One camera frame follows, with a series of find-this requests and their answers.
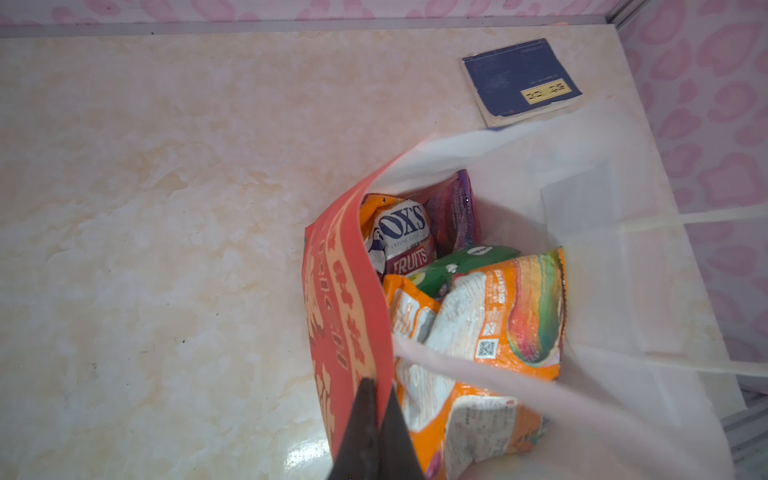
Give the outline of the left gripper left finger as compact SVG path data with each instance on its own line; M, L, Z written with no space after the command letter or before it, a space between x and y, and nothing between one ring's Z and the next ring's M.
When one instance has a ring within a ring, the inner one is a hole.
M345 433L328 480L372 480L379 477L379 431L376 381L360 381Z

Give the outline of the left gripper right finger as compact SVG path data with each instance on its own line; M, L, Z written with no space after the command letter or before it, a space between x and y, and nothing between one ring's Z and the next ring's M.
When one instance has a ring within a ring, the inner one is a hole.
M383 480L424 480L405 419L392 390L379 430L379 474Z

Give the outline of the orange snack packet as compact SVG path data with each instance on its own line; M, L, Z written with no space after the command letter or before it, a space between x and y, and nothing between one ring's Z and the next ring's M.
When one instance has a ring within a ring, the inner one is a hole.
M554 381L567 318L562 249L475 269L441 300L408 278L383 280L394 335L447 356ZM395 391L428 479L456 479L471 464L535 449L547 421L511 394L395 362Z

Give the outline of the large green snack packet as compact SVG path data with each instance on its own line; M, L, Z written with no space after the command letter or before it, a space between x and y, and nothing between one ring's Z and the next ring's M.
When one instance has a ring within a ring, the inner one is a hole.
M507 246L474 246L448 254L412 272L409 280L423 293L441 301L452 287L455 277L517 258L521 252Z

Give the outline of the red yellow snack packet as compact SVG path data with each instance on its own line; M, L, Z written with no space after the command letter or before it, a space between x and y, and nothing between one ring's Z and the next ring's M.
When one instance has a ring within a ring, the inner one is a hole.
M366 195L360 207L365 249L380 279L407 276L436 260L426 208L419 202L382 194Z

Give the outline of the purple snack packet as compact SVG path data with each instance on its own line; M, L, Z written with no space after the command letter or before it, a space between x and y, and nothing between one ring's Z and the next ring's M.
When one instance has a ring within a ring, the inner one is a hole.
M423 198L439 258L480 244L480 227L466 169L430 187Z

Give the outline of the red white paper bag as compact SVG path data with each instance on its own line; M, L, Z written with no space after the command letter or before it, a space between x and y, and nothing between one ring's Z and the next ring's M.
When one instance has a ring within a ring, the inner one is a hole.
M403 359L511 394L547 421L533 451L473 463L456 479L739 477L722 420L744 406L737 376L765 377L767 369L729 358L688 231L762 219L767 209L680 213L651 147L636 118L610 101L423 143L327 205L306 229L302 280L332 467L360 381L376 381L379 431ZM361 204L382 194L424 206L430 187L462 169L480 227L476 246L564 253L567 318L554 381L393 333Z

